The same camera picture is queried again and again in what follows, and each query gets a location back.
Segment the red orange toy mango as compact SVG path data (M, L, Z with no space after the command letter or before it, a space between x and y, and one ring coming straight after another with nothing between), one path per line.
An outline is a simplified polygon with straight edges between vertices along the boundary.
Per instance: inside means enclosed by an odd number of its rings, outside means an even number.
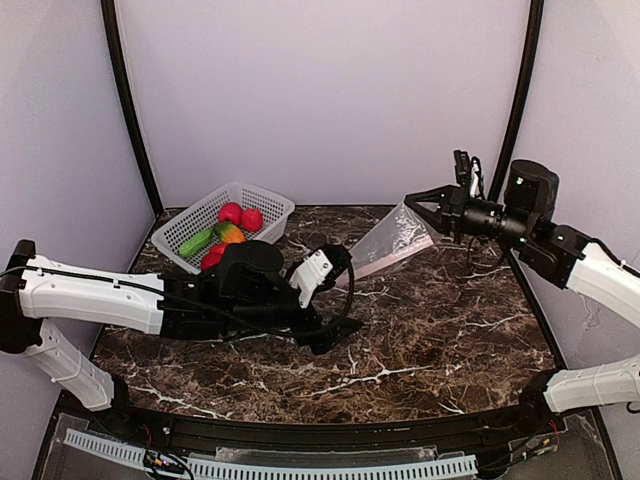
M223 255L228 246L229 246L229 243L221 243L221 244L214 245L210 249L210 253L213 253L216 255Z

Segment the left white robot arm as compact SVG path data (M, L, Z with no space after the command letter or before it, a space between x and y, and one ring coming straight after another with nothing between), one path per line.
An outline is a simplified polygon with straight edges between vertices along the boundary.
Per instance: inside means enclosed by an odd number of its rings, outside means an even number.
M52 323L55 317L126 327L173 340L268 334L316 354L356 333L354 291L329 321L312 302L341 276L355 282L349 251L326 244L284 266L281 251L252 240L213 252L198 274L103 272L58 264L22 240L1 274L1 350L32 359L89 411L128 413L126 382L99 369Z

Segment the dark red toy fruit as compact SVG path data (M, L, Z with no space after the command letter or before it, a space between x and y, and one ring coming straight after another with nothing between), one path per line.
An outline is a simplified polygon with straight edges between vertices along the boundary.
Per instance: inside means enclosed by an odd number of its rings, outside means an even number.
M209 252L201 261L201 271L205 272L221 262L222 254L219 252Z

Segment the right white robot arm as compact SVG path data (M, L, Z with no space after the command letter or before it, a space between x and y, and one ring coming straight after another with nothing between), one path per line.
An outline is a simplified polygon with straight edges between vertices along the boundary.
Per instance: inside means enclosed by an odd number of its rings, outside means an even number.
M454 153L453 185L406 195L405 205L438 233L459 242L484 237L542 279L588 297L639 324L639 273L601 240L553 222L558 176L531 160L512 162L503 203L482 198L477 158ZM579 370L545 371L522 391L520 406L531 417L582 407L634 403L639 399L639 359Z

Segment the clear dotted zip top bag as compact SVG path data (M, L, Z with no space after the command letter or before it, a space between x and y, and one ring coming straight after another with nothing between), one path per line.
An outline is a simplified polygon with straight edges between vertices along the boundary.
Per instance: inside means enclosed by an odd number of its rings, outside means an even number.
M350 249L355 279L396 266L435 246L440 238L428 223L400 202Z

